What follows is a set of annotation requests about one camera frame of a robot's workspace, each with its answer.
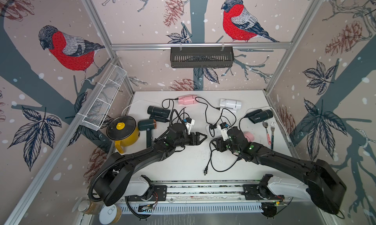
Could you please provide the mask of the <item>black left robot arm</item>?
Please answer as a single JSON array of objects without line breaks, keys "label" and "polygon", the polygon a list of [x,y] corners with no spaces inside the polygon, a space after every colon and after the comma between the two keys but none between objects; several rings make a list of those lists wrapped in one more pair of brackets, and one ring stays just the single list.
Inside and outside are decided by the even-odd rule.
[{"label": "black left robot arm", "polygon": [[134,173],[169,158],[177,147],[198,146],[207,138],[204,133],[188,133],[186,125],[174,123],[149,148],[126,155],[113,153],[92,178],[89,200],[104,202],[106,206],[115,204],[126,192]]}]

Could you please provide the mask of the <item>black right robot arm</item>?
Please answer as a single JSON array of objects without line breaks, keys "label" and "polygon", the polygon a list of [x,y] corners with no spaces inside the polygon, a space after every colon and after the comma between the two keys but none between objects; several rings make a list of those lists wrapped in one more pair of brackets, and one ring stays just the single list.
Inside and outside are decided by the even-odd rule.
[{"label": "black right robot arm", "polygon": [[216,150],[231,151],[246,162],[265,165],[284,172],[308,186],[312,202],[329,214],[338,214],[347,187],[324,160],[308,161],[293,158],[256,142],[249,142],[237,127],[227,132],[228,138],[210,141]]}]

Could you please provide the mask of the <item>white folding hair dryer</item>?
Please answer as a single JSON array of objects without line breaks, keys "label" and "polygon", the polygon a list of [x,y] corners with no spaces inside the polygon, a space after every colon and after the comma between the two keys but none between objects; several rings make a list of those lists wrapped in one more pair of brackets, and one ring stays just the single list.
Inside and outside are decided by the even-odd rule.
[{"label": "white folding hair dryer", "polygon": [[226,109],[229,112],[236,113],[242,107],[242,102],[231,99],[220,99],[219,106],[221,109]]}]

